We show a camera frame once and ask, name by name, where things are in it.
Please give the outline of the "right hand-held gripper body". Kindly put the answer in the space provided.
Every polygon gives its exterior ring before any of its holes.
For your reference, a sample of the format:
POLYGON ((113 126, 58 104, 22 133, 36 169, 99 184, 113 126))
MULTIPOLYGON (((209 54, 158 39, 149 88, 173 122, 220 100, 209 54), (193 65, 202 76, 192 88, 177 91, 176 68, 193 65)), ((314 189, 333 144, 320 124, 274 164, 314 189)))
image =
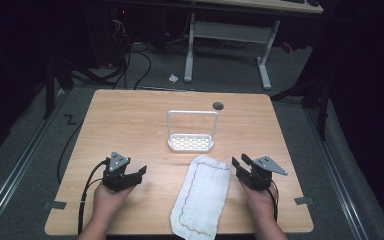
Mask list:
POLYGON ((288 172, 269 156, 252 160, 252 164, 249 167, 251 171, 247 172, 247 177, 243 182, 250 189, 256 191, 263 191, 270 187, 273 173, 284 176, 288 175, 288 172))

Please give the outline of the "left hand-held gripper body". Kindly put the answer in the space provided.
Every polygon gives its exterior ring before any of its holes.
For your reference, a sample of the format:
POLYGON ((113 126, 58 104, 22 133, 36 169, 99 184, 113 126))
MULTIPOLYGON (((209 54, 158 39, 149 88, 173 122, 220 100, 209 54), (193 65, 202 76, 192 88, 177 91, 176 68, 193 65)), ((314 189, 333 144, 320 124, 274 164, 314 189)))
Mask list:
POLYGON ((117 152, 112 152, 103 172, 103 185, 114 192, 134 187, 130 186, 129 174, 125 174, 125 170, 129 164, 129 158, 124 157, 117 152))

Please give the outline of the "person's left hand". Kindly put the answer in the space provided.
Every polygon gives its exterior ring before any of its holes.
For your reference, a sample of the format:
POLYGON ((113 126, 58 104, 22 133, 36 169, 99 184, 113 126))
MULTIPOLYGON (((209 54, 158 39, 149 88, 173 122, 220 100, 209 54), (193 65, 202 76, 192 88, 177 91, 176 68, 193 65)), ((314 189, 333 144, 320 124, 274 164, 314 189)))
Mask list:
POLYGON ((133 187, 114 192, 100 184, 94 192, 93 219, 110 221, 122 208, 133 187))

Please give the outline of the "person's right hand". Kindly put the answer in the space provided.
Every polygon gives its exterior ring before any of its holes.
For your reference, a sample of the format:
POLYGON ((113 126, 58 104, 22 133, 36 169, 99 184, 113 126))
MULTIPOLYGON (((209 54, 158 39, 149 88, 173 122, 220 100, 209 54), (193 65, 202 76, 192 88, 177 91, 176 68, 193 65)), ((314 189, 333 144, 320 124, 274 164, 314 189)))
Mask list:
POLYGON ((246 196, 249 209, 253 218, 261 215, 272 215, 274 217, 277 199, 277 188, 271 184, 267 190, 256 191, 250 189, 243 182, 240 182, 246 196))

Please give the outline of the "white towel with red stitching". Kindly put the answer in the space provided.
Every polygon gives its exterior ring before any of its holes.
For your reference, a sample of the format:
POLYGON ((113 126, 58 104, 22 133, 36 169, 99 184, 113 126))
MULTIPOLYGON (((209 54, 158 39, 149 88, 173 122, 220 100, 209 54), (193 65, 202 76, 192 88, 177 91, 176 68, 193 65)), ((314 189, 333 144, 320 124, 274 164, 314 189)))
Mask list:
POLYGON ((194 158, 170 215, 172 232, 184 240, 214 240, 230 177, 228 163, 194 158))

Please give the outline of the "white plastic rack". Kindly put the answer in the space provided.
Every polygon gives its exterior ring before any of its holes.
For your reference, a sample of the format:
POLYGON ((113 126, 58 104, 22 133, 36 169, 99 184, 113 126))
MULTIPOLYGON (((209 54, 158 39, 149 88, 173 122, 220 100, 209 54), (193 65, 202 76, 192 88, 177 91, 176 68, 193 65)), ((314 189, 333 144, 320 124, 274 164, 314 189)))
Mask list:
POLYGON ((208 152, 215 143, 217 123, 215 111, 170 110, 168 146, 176 152, 208 152))

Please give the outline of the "black metal stand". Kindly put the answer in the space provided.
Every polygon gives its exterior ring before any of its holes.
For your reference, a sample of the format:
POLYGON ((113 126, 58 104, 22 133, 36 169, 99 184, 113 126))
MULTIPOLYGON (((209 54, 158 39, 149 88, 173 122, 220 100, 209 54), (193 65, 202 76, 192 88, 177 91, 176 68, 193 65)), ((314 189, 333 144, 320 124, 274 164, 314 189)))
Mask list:
POLYGON ((317 107, 316 130, 319 137, 325 141, 325 125, 328 117, 327 108, 331 84, 331 78, 313 79, 305 83, 298 83, 292 88, 271 96, 270 99, 279 101, 287 96, 300 95, 302 96, 301 106, 303 108, 317 107))
POLYGON ((52 58, 46 66, 46 106, 44 118, 48 119, 55 107, 55 82, 63 90, 72 90, 74 82, 71 77, 69 62, 61 57, 52 58))

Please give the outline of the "dark computer tower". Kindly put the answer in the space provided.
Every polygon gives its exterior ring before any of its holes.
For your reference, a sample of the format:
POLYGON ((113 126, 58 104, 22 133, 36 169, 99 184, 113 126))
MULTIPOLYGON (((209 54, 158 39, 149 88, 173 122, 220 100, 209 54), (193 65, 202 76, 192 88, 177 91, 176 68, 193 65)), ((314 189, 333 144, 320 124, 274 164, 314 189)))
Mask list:
POLYGON ((109 69, 118 65, 121 38, 125 29, 120 10, 109 5, 84 5, 83 12, 95 65, 109 69))

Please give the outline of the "metal floor rail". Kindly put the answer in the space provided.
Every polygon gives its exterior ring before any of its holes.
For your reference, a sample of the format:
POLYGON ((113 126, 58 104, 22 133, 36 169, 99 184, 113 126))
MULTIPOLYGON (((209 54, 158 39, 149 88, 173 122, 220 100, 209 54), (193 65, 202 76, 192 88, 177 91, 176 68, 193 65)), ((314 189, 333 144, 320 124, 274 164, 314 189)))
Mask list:
POLYGON ((45 118, 45 93, 39 93, 26 112, 15 122, 0 147, 0 216, 24 177, 33 155, 42 141, 55 112, 70 92, 58 90, 56 105, 45 118))
POLYGON ((322 151, 327 172, 331 180, 331 184, 341 206, 342 212, 348 222, 350 230, 355 240, 369 240, 367 232, 362 224, 360 216, 355 207, 354 201, 352 200, 348 189, 343 181, 341 174, 335 164, 333 155, 326 143, 322 139, 318 132, 316 115, 312 110, 304 109, 304 114, 311 126, 312 132, 315 135, 318 145, 322 151))

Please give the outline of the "white metal frame desk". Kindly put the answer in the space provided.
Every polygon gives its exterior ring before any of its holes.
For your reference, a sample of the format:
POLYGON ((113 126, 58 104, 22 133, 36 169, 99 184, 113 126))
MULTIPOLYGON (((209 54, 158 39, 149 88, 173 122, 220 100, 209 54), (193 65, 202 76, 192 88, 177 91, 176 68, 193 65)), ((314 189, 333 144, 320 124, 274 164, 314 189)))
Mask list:
MULTIPOLYGON (((200 4, 212 4, 222 7, 239 7, 249 10, 267 10, 269 13, 293 13, 304 15, 318 15, 323 13, 319 5, 313 7, 307 3, 296 4, 280 0, 191 0, 193 7, 200 4)), ((263 44, 262 55, 256 58, 262 86, 271 89, 266 61, 278 32, 280 18, 276 17, 270 27, 248 26, 234 23, 222 23, 209 20, 196 20, 195 14, 190 14, 188 52, 185 62, 184 81, 190 83, 193 79, 194 40, 196 38, 227 40, 246 43, 263 44)))

